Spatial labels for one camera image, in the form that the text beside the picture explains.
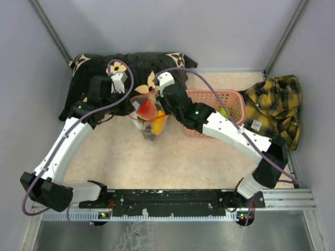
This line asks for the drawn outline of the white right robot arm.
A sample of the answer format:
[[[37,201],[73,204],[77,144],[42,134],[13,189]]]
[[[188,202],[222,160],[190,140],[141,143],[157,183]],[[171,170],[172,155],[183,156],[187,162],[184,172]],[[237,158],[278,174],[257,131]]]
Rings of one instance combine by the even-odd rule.
[[[243,126],[236,127],[213,107],[192,102],[179,84],[164,84],[160,96],[165,108],[185,128],[221,140],[238,149],[256,163],[256,168],[237,185],[234,202],[246,207],[252,196],[262,189],[273,189],[287,165],[285,140],[255,134]]]

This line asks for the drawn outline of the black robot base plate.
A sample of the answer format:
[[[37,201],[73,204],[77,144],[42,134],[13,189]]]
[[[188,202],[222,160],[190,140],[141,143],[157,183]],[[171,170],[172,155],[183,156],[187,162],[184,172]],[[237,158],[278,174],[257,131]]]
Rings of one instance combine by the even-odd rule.
[[[250,200],[232,189],[106,190],[96,201],[79,203],[81,209],[111,209],[113,216],[225,216],[226,210],[249,207]]]

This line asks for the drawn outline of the watermelon slice toy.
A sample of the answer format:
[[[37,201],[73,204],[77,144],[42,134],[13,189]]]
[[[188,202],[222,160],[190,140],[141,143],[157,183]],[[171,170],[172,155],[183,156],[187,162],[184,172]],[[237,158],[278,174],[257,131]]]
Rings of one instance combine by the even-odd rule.
[[[145,121],[155,118],[157,113],[156,105],[151,99],[147,99],[137,110],[137,116]]]

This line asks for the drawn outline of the yellow mango toy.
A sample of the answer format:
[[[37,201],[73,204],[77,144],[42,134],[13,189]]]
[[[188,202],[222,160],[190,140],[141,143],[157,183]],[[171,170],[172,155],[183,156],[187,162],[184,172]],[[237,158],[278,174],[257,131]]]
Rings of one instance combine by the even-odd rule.
[[[158,118],[151,123],[151,131],[154,135],[160,135],[165,126],[166,115],[164,111],[158,110]]]

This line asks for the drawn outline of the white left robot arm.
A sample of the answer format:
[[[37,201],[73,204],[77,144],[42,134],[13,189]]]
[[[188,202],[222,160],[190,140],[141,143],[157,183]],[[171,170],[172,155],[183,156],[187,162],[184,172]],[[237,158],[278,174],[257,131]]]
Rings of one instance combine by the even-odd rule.
[[[91,79],[87,95],[70,108],[49,153],[33,172],[22,174],[24,200],[31,199],[57,212],[84,201],[91,201],[99,208],[108,204],[105,185],[97,181],[66,185],[64,178],[81,144],[106,115],[126,116],[133,111],[128,98],[131,89],[125,88],[126,79],[127,75],[121,72]]]

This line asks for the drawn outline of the clear zip top bag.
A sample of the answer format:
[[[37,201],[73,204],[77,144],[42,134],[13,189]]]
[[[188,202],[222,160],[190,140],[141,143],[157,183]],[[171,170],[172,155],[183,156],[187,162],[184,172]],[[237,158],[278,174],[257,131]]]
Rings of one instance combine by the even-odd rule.
[[[130,99],[135,110],[129,115],[144,139],[154,141],[158,138],[168,118],[154,90]]]

